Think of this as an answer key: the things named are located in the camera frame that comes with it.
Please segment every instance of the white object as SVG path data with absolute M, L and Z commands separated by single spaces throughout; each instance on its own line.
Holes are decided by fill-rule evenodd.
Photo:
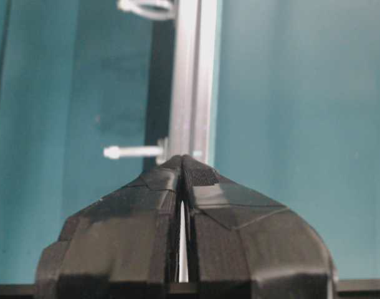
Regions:
M 117 5 L 122 11 L 133 12 L 154 21 L 175 18 L 174 5 L 170 0 L 119 0 Z

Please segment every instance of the teal background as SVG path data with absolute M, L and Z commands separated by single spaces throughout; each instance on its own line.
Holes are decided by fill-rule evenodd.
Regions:
M 380 0 L 223 1 L 216 168 L 380 277 Z
M 6 16 L 0 0 L 0 43 Z M 116 1 L 13 0 L 0 95 L 0 283 L 31 283 L 64 219 L 133 179 L 151 22 Z

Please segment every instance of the textured black surface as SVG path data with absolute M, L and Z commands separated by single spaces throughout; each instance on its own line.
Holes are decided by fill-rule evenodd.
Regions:
M 175 156 L 67 219 L 40 259 L 36 298 L 108 298 L 112 285 L 124 297 L 168 296 L 178 278 L 181 201 L 199 298 L 335 296 L 330 253 L 302 218 Z
M 332 298 L 335 270 L 317 233 L 289 208 L 185 156 L 188 254 L 200 298 Z
M 131 298 L 164 297 L 178 276 L 180 164 L 173 159 L 69 217 L 42 253 L 36 298 L 106 298 L 114 282 Z

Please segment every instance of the teal wall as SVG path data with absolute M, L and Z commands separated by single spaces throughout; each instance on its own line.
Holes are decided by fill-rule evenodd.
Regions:
M 225 0 L 216 168 L 380 277 L 380 0 Z
M 0 1 L 0 38 L 6 2 Z M 142 160 L 151 23 L 116 1 L 13 0 L 0 94 L 0 283 L 33 282 L 64 219 Z

